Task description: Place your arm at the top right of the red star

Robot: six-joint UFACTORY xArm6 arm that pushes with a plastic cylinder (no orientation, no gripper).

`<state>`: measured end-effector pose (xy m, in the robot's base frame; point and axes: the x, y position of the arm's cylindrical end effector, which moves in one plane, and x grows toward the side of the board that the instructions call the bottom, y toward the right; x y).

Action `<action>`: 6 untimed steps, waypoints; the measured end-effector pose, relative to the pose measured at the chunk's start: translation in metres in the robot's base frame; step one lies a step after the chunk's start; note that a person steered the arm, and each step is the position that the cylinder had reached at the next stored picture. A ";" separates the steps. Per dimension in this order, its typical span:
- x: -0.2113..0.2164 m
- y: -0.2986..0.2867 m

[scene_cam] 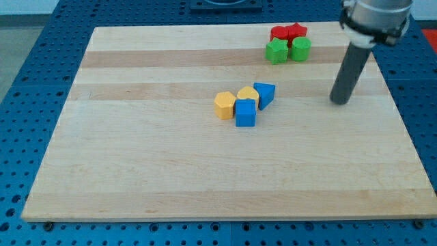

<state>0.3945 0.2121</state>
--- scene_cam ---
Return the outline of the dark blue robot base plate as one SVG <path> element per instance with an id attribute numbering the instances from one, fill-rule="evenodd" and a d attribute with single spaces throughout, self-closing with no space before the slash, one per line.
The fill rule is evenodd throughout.
<path id="1" fill-rule="evenodd" d="M 260 11 L 264 0 L 189 0 L 191 12 Z"/>

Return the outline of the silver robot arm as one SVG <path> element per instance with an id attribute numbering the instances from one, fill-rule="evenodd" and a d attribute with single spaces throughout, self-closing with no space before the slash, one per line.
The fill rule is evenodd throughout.
<path id="1" fill-rule="evenodd" d="M 342 0 L 339 23 L 360 49 L 395 46 L 410 24 L 412 0 Z"/>

